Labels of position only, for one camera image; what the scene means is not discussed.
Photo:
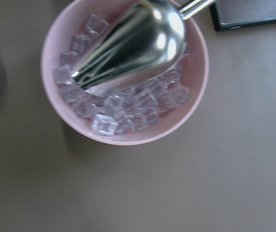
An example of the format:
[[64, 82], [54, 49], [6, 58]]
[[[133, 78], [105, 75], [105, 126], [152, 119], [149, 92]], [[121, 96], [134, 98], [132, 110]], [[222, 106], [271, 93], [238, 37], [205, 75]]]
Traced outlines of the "pink bowl with ice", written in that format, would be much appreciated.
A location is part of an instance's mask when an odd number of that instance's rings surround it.
[[94, 141], [110, 145], [140, 145], [163, 138], [182, 126], [199, 105], [209, 76], [209, 55], [203, 34], [194, 19], [186, 21], [190, 54], [181, 60], [182, 84], [190, 89], [190, 99], [183, 106], [161, 117], [158, 124], [137, 133], [100, 136], [91, 130], [91, 122], [79, 119], [62, 99], [52, 70], [59, 65], [62, 51], [70, 48], [72, 37], [78, 34], [92, 14], [115, 23], [133, 0], [74, 0], [55, 19], [50, 27], [41, 54], [41, 75], [46, 95], [69, 128]]

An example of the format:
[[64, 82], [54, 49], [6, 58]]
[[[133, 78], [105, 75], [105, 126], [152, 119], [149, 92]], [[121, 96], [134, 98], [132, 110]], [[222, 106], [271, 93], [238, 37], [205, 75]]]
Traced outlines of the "metal ice scoop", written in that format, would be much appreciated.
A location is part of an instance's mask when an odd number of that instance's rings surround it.
[[73, 67], [71, 79], [91, 94], [106, 94], [166, 73], [186, 48], [185, 21], [211, 4], [141, 0]]

